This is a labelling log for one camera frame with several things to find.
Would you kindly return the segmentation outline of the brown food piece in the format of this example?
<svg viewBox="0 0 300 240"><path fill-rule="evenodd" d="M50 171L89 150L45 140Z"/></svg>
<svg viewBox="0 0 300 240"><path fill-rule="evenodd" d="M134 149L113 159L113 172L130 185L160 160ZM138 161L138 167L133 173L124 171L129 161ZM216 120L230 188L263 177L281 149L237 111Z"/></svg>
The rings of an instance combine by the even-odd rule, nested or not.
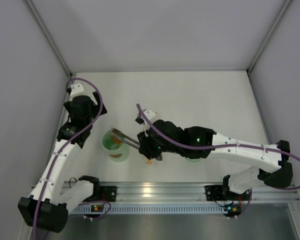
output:
<svg viewBox="0 0 300 240"><path fill-rule="evenodd" d="M116 139L116 138L115 138L113 141L114 141L116 144L120 144L120 143L121 143L121 141L118 140L118 139Z"/></svg>

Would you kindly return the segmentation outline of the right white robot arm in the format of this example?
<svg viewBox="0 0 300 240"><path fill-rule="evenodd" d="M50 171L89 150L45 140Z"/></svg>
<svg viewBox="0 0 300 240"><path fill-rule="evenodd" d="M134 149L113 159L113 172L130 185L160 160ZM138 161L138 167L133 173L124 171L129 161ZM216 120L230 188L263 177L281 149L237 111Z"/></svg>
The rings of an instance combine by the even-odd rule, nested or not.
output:
<svg viewBox="0 0 300 240"><path fill-rule="evenodd" d="M223 177L222 195L241 195L254 187L285 189L291 185L293 167L284 152L290 152L288 141L263 147L224 136L213 129L193 126L182 129L170 121L157 120L154 127L137 134L139 153L155 159L162 153L173 153L188 161L227 160L250 167Z"/></svg>

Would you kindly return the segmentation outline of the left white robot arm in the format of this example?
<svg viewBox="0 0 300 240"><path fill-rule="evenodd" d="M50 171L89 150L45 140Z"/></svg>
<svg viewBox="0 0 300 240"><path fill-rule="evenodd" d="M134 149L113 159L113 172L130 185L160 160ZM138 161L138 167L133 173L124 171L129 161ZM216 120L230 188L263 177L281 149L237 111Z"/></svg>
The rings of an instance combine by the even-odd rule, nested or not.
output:
<svg viewBox="0 0 300 240"><path fill-rule="evenodd" d="M107 113L100 93L95 91L93 96L94 99L78 95L64 103L68 119L58 131L51 159L30 195L18 202L25 223L33 229L59 233L79 204L96 201L101 195L99 179L87 175L62 192L66 176L90 136L93 123Z"/></svg>

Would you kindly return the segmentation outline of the metal tongs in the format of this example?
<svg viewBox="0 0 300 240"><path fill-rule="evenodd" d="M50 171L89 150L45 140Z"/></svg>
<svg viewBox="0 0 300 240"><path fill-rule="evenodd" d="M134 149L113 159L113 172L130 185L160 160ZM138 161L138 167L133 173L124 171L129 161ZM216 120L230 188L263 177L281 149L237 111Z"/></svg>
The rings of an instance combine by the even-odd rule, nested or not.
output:
<svg viewBox="0 0 300 240"><path fill-rule="evenodd" d="M120 130L116 128L111 128L109 135L113 141L114 139L118 139L121 143L127 144L130 147L133 147L137 150L140 149L140 143L137 140L125 135L124 133L122 133Z"/></svg>

